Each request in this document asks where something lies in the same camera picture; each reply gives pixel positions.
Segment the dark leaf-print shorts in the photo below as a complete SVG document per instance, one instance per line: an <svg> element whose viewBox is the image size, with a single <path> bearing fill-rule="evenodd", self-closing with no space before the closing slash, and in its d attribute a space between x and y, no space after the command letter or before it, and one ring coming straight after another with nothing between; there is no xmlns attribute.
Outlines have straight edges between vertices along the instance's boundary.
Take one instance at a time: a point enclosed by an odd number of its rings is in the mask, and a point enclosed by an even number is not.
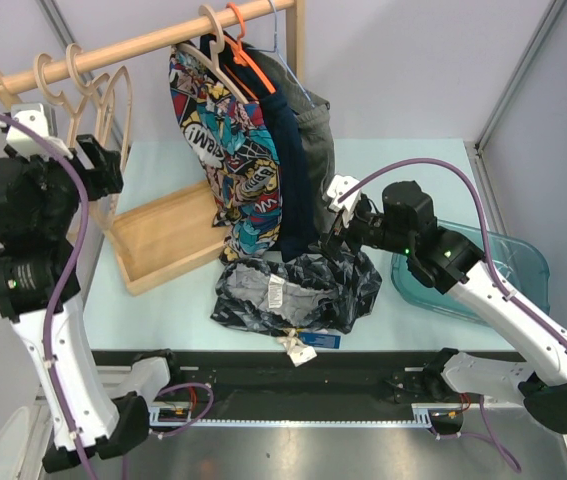
<svg viewBox="0 0 567 480"><path fill-rule="evenodd" d="M219 277L211 319L234 330L282 336L295 330L352 331L369 315L382 277L364 253L339 261L303 254L287 262L240 259Z"/></svg>

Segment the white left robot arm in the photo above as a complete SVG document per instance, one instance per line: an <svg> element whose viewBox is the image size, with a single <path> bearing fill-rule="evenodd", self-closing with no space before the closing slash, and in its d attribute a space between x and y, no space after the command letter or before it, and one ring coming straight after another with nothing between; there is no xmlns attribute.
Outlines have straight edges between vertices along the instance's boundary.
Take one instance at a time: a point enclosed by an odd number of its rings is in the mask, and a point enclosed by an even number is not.
<svg viewBox="0 0 567 480"><path fill-rule="evenodd" d="M81 134L66 158L0 158L0 315L26 346L54 418L42 458L55 473L99 456L123 457L148 437L146 400L129 391L109 398L82 321L72 219L89 221L89 204L123 187L121 155Z"/></svg>

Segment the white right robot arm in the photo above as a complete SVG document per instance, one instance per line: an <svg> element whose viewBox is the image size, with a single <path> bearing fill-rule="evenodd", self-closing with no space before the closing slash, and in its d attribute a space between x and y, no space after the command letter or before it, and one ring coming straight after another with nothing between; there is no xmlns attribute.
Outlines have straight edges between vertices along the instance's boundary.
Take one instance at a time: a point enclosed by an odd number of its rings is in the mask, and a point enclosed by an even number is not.
<svg viewBox="0 0 567 480"><path fill-rule="evenodd" d="M447 401L475 394L523 406L542 426L567 434L567 331L495 270L485 248L439 225L432 198L414 181L395 182L376 212L357 180L335 176L324 195L336 219L322 236L332 258L347 245L403 255L409 272L470 308L522 356L522 361L476 357L442 349L417 377L427 397Z"/></svg>

